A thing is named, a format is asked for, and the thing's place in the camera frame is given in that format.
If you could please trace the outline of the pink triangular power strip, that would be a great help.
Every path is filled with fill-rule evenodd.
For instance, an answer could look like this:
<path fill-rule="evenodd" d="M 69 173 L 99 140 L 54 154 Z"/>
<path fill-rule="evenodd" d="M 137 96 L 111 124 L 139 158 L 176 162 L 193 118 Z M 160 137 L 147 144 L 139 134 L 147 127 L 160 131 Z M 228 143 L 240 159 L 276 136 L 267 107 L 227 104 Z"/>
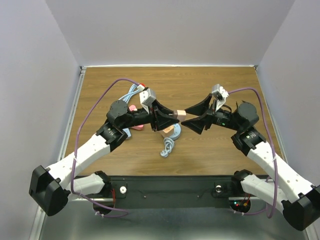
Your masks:
<path fill-rule="evenodd" d="M 142 123 L 140 114 L 143 113 L 143 109 L 137 108 L 135 105 L 132 104 L 129 106 L 129 110 L 131 112 L 136 112 L 133 114 L 134 116 L 130 128 L 137 131 L 142 131 L 144 129 L 144 124 Z"/>

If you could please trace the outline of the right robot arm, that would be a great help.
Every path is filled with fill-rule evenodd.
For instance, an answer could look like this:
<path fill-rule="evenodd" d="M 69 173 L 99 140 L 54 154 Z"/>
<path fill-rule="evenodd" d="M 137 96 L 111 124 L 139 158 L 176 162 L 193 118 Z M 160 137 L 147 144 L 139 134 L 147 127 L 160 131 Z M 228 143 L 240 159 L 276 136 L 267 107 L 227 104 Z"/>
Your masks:
<path fill-rule="evenodd" d="M 203 101 L 185 109 L 195 117 L 182 125 L 201 134 L 212 124 L 231 129 L 235 147 L 247 158 L 258 164 L 270 177 L 260 180 L 248 170 L 233 175 L 231 192 L 235 195 L 248 193 L 265 201 L 282 213 L 285 220 L 296 230 L 303 231 L 320 217 L 320 188 L 293 170 L 271 144 L 254 127 L 259 121 L 256 107 L 243 102 L 235 111 L 222 109 L 226 100 L 219 97 L 210 103 L 212 94 Z"/>

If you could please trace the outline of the small pink plug adapter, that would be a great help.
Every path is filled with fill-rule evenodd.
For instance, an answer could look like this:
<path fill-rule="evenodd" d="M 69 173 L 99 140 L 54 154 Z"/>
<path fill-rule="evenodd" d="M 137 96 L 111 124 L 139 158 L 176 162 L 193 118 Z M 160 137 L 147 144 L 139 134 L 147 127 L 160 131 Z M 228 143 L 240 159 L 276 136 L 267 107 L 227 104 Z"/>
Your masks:
<path fill-rule="evenodd" d="M 180 122 L 183 122 L 186 119 L 187 113 L 185 110 L 174 110 L 172 113 L 169 114 L 175 119 L 178 119 Z"/>

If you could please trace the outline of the white rectangular power strip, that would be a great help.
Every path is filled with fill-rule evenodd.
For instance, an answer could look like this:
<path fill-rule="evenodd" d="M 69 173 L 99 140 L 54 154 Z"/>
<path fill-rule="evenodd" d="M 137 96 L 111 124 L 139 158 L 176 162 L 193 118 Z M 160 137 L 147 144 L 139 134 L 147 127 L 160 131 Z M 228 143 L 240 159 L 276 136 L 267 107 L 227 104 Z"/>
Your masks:
<path fill-rule="evenodd" d="M 123 131 L 127 134 L 127 140 L 132 137 L 130 129 L 129 128 L 124 128 Z"/>

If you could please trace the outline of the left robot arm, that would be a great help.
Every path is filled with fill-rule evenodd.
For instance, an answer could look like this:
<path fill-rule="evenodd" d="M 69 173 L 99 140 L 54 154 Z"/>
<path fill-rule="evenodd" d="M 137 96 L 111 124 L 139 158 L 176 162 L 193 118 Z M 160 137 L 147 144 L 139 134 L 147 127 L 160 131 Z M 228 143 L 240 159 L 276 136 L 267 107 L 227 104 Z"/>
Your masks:
<path fill-rule="evenodd" d="M 177 124 L 173 110 L 154 100 L 137 110 L 130 110 L 123 100 L 114 101 L 106 114 L 105 123 L 82 146 L 48 167 L 37 166 L 31 174 L 29 195 L 47 216 L 60 212 L 71 194 L 86 198 L 76 191 L 74 178 L 99 158 L 111 153 L 127 138 L 126 128 L 150 124 L 154 132 Z"/>

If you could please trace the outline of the white round power strip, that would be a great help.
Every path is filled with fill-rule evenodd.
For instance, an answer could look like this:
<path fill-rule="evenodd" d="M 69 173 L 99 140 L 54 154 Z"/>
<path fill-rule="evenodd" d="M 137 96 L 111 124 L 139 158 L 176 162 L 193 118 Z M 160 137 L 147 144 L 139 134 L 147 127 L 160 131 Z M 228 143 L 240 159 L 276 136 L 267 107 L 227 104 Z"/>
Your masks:
<path fill-rule="evenodd" d="M 173 126 L 173 132 L 172 134 L 169 136 L 170 139 L 172 139 L 173 141 L 177 140 L 182 132 L 181 126 L 179 123 L 176 123 Z"/>

